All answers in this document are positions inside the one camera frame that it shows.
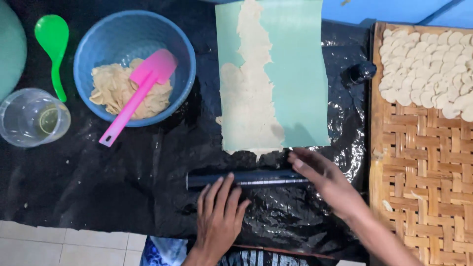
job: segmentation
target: tile floor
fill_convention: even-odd
[[[1,266],[138,266],[146,236],[0,221]],[[340,261],[337,266],[365,266]]]

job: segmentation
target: light green plastic sheet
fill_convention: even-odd
[[[327,132],[328,82],[320,39],[322,0],[261,0],[260,24],[269,33],[273,63],[265,72],[274,84],[276,119],[283,147],[330,145]],[[242,1],[215,7],[219,68],[240,67],[238,14]]]

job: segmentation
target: pink spatula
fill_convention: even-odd
[[[130,79],[136,82],[139,88],[98,142],[110,147],[153,85],[156,82],[165,84],[176,67],[177,59],[166,49],[157,50],[143,61],[130,75]]]

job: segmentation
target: green plastic spoon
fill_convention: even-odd
[[[35,36],[41,47],[48,53],[53,62],[51,79],[53,87],[61,102],[66,102],[66,94],[61,84],[59,67],[61,66],[67,41],[69,40],[69,27],[66,21],[57,15],[47,15],[38,20],[35,26]]]

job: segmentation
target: hand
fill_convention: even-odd
[[[207,185],[197,200],[197,241],[190,253],[199,254],[199,266],[214,266],[241,231],[248,199],[238,205],[241,188],[230,188],[234,175]]]
[[[312,181],[334,213],[343,220],[369,213],[369,208],[333,162],[318,152],[294,148],[288,162],[292,169]]]

